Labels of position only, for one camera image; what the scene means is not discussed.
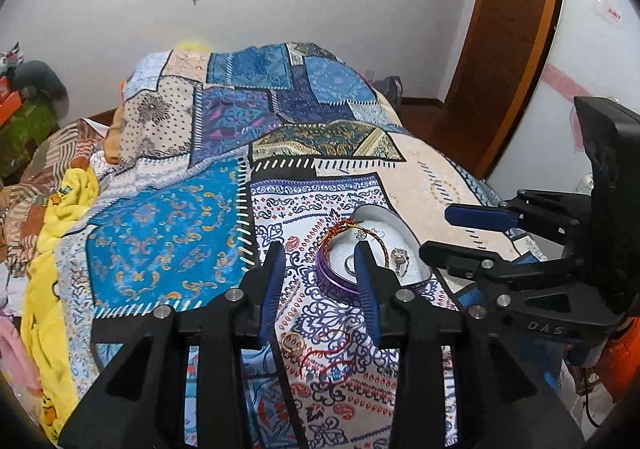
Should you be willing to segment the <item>yellow cartoon blanket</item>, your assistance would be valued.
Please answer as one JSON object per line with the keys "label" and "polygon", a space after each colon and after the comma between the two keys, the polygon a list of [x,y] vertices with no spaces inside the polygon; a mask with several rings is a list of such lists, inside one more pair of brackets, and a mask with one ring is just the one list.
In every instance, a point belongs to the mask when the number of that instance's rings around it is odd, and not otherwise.
{"label": "yellow cartoon blanket", "polygon": [[36,255],[28,265],[21,338],[37,367],[42,389],[38,422],[51,443],[58,442],[62,428],[78,404],[58,291],[54,250],[91,208],[100,194],[91,168],[69,168],[49,198],[36,242]]}

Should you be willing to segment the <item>pink plush headband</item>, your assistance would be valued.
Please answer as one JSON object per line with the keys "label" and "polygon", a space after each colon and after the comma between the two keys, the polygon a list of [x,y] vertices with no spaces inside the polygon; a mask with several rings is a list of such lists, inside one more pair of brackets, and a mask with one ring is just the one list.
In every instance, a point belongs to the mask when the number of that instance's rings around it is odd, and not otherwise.
{"label": "pink plush headband", "polygon": [[25,388],[32,395],[41,394],[40,377],[32,357],[27,354],[12,321],[1,317],[1,371],[9,378],[12,387]]}

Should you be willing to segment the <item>striped orange brown cloth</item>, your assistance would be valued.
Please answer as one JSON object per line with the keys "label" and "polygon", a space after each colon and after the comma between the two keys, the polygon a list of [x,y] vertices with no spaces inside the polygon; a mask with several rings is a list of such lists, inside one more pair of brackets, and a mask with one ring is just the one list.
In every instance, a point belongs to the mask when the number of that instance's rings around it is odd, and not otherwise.
{"label": "striped orange brown cloth", "polygon": [[1,261],[10,276],[26,275],[44,211],[67,169],[85,169],[102,143],[103,136],[87,121],[68,124],[38,147],[18,183],[1,189]]}

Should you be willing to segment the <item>brown wooden door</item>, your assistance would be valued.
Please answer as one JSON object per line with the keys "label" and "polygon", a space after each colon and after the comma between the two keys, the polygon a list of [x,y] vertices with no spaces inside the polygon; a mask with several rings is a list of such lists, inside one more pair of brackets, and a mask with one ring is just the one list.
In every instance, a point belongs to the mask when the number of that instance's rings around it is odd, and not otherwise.
{"label": "brown wooden door", "polygon": [[562,0],[475,0],[434,146],[477,178],[495,169],[547,59]]}

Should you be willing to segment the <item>green patterned cabinet cover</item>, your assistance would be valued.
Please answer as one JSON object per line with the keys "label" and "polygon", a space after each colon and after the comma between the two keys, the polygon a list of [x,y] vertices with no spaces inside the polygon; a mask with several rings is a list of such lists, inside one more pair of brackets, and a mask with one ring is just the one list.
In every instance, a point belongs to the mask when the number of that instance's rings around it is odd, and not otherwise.
{"label": "green patterned cabinet cover", "polygon": [[50,102],[27,100],[1,126],[1,177],[24,168],[36,149],[58,130]]}

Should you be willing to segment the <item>dark green plush toy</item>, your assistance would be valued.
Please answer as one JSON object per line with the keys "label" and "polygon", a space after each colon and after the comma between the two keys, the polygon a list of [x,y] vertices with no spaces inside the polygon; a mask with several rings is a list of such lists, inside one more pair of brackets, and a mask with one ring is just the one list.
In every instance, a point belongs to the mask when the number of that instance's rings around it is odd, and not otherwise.
{"label": "dark green plush toy", "polygon": [[65,118],[70,109],[67,88],[56,73],[43,61],[23,62],[12,70],[10,84],[23,99],[43,96],[51,102],[58,120]]}

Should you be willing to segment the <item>dark bag on floor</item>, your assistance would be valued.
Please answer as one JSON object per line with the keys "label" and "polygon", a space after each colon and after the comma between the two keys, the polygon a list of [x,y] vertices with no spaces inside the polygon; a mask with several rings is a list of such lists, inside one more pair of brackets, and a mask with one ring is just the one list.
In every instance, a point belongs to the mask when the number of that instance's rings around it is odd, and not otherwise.
{"label": "dark bag on floor", "polygon": [[382,80],[374,81],[372,86],[385,97],[394,110],[399,109],[404,92],[399,76],[387,76]]}

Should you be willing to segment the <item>white wardrobe door with hearts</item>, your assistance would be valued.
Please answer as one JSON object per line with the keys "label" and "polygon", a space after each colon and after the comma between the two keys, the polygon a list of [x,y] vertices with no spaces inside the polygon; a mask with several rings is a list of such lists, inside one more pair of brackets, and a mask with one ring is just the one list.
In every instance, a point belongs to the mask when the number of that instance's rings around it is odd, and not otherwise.
{"label": "white wardrobe door with hearts", "polygon": [[639,4],[635,0],[563,0],[547,63],[532,99],[488,178],[503,198],[520,189],[587,187],[576,96],[600,96],[639,108]]}

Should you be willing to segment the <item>orange box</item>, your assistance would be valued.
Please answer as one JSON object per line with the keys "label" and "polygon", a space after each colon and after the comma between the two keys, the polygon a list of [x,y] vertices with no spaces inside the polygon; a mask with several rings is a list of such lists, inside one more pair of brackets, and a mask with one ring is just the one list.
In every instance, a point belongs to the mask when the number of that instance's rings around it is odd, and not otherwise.
{"label": "orange box", "polygon": [[22,106],[22,98],[19,92],[11,92],[1,99],[0,126],[9,121],[13,114]]}

